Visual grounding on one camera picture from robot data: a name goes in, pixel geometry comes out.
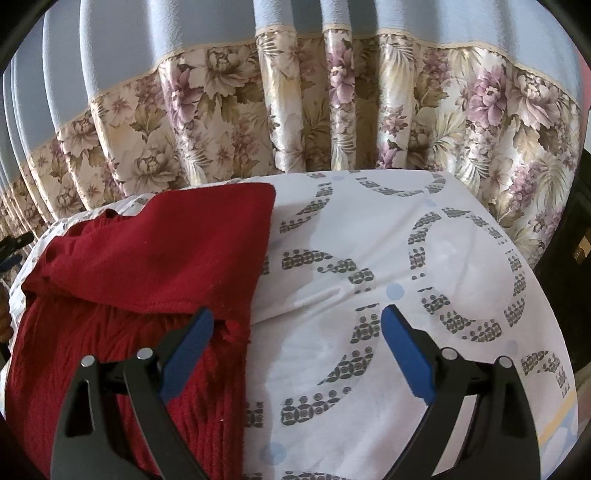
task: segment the dark wooden furniture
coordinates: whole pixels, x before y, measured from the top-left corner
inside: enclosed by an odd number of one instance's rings
[[[574,371],[591,362],[591,154],[583,151],[562,219],[535,268]]]

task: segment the red blanket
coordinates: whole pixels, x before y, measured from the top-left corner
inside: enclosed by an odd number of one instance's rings
[[[107,210],[51,241],[22,286],[27,310],[6,394],[7,422],[41,472],[49,477],[80,359],[156,347],[206,306],[216,318],[212,341],[168,410],[212,479],[240,478],[250,306],[274,197],[256,183],[165,192],[135,217]],[[157,473],[129,399],[119,403],[137,463]]]

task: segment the patterned bedsheet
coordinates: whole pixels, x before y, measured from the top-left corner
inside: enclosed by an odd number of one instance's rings
[[[556,468],[577,434],[562,334],[523,257],[460,182],[407,170],[244,181],[277,190],[252,305],[246,479],[381,479],[388,471],[425,411],[380,335],[390,303],[466,358],[511,357],[534,414],[543,478]],[[110,207],[135,215],[150,197]],[[101,211],[55,223],[35,246],[11,290],[17,334],[21,285],[43,248]],[[467,401],[438,471],[452,466],[469,420]]]

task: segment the floral pattern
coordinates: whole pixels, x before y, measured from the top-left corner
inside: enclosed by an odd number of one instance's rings
[[[332,170],[356,168],[355,163],[355,69],[350,30],[324,32],[329,70],[329,103]]]
[[[581,111],[495,48],[426,45],[347,28],[197,46],[105,92],[20,165],[0,229],[187,185],[354,168],[447,171],[531,265],[560,221]]]
[[[261,33],[256,38],[256,46],[275,166],[286,173],[304,171],[304,124],[296,32],[285,27]]]

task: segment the curtain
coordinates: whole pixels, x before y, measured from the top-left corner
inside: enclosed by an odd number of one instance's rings
[[[535,265],[582,143],[578,52],[535,0],[59,0],[2,84],[3,235],[189,185],[416,168]]]

